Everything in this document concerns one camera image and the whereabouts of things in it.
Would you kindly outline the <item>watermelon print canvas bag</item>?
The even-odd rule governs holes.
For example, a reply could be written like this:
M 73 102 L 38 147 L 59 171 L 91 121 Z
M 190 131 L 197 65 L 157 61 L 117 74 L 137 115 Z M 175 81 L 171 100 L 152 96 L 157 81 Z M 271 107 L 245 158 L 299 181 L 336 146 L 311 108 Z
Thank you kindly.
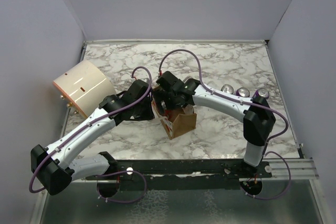
M 160 120 L 169 139 L 172 140 L 196 128 L 197 114 L 192 105 L 176 105 L 159 85 L 154 87 L 152 98 L 153 113 Z

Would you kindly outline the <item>black schweppes can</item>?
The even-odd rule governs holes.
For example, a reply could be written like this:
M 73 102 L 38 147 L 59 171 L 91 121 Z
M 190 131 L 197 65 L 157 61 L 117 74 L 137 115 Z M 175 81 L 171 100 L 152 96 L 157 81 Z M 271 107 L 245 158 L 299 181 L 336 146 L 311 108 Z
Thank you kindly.
M 230 84 L 224 84 L 221 87 L 221 91 L 224 92 L 224 93 L 233 94 L 234 93 L 234 88 Z

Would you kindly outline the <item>purple fanta can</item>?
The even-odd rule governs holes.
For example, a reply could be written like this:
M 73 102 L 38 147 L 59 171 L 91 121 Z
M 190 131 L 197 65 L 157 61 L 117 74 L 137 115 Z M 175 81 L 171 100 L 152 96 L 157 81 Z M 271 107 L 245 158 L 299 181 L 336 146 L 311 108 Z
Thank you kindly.
M 240 87 L 236 90 L 236 95 L 239 96 L 239 97 L 248 98 L 248 97 L 250 97 L 250 92 L 247 88 Z
M 256 90 L 256 94 L 265 99 L 268 99 L 270 97 L 269 91 L 265 88 L 259 88 L 258 90 Z

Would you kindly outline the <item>purple fanta can front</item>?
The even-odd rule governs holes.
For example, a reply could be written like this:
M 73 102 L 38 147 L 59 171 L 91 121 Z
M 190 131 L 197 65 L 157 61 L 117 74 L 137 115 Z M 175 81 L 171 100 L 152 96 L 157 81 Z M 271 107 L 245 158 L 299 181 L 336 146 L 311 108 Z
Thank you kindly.
M 270 97 L 269 91 L 265 88 L 259 88 L 258 90 L 256 90 L 256 94 L 265 99 L 268 99 Z

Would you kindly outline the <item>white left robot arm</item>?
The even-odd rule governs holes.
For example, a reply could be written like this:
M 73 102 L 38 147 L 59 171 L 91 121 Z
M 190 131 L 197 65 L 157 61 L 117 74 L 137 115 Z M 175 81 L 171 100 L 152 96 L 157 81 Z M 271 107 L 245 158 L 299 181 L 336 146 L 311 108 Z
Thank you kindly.
M 82 163 L 74 160 L 88 145 L 123 121 L 145 121 L 154 118 L 151 108 L 151 81 L 135 80 L 118 94 L 106 96 L 79 126 L 47 147 L 36 145 L 30 151 L 32 179 L 38 179 L 50 195 L 62 192 L 76 180 L 101 175 L 115 175 L 114 159 L 97 154 Z

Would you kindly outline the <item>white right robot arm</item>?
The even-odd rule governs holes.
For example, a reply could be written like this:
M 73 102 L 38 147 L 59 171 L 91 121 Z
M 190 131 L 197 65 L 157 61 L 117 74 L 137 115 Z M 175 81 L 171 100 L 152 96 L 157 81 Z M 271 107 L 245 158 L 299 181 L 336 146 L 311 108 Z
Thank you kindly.
M 241 171 L 246 177 L 259 173 L 266 141 L 276 122 L 265 98 L 237 97 L 193 78 L 184 82 L 169 71 L 159 76 L 156 84 L 153 96 L 160 113 L 196 105 L 222 112 L 242 122 L 247 145 Z

